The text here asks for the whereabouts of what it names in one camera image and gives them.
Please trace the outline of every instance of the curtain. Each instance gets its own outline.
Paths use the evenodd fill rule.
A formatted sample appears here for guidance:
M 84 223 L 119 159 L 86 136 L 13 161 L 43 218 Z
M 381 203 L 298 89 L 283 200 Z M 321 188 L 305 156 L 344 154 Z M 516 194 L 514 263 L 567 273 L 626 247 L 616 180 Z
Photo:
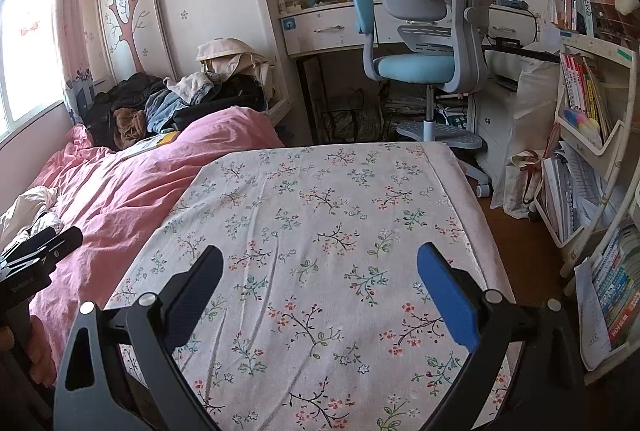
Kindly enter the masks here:
M 94 81 L 84 43 L 80 0 L 56 0 L 53 16 L 65 80 L 65 105 L 73 122 L 79 123 L 95 98 Z

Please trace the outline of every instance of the bottle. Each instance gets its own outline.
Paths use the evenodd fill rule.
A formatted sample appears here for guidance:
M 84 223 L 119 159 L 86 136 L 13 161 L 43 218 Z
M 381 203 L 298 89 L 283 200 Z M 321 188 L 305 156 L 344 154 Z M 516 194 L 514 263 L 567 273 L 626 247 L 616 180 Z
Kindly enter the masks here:
M 284 0 L 278 0 L 278 10 L 280 14 L 284 14 L 287 11 L 287 4 Z

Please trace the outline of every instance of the finger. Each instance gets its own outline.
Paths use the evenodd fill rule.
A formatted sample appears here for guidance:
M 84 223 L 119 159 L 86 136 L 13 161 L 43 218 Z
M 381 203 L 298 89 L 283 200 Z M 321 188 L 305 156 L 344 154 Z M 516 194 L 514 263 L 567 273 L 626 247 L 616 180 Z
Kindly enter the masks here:
M 31 376 L 31 380 L 36 384 L 41 384 L 45 377 L 45 372 L 42 371 L 42 367 L 39 364 L 33 364 L 29 374 Z
M 45 375 L 42 384 L 45 387 L 49 387 L 52 386 L 54 382 L 56 382 L 56 364 L 53 362 L 53 359 L 50 359 L 47 374 Z
M 31 316 L 31 336 L 27 344 L 27 355 L 33 364 L 38 364 L 43 357 L 51 355 L 44 325 L 37 316 Z
M 14 347 L 14 333 L 9 327 L 0 327 L 0 351 L 11 350 Z

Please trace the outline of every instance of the drawer handle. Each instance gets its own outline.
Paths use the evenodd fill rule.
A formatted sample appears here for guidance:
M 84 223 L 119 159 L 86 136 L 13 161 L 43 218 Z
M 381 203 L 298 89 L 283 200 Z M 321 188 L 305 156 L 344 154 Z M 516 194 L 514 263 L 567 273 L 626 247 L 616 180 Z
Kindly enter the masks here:
M 515 29 L 509 28 L 508 26 L 492 26 L 494 30 L 501 30 L 503 32 L 516 32 Z
M 315 28 L 314 32 L 316 34 L 321 34 L 323 32 L 331 32 L 332 30 L 344 30 L 344 27 L 341 25 L 330 26 L 329 28 Z

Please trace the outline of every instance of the bed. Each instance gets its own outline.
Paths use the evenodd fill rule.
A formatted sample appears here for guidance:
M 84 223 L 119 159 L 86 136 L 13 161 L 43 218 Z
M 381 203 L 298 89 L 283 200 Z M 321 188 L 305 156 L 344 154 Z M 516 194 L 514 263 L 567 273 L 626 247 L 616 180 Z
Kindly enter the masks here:
M 75 126 L 32 184 L 55 192 L 51 210 L 65 227 L 75 225 L 84 234 L 82 247 L 58 264 L 52 285 L 30 303 L 44 322 L 56 363 L 79 300 L 104 306 L 203 166 L 227 153 L 281 147 L 267 117 L 249 108 L 211 114 L 172 143 L 126 160 L 94 147 L 85 127 Z
M 222 429 L 419 429 L 467 355 L 417 275 L 425 241 L 513 300 L 446 146 L 227 154 L 177 199 L 107 307 L 159 292 L 215 245 L 225 273 L 174 359 Z M 143 382 L 129 348 L 124 360 Z M 509 381 L 505 361 L 478 423 Z

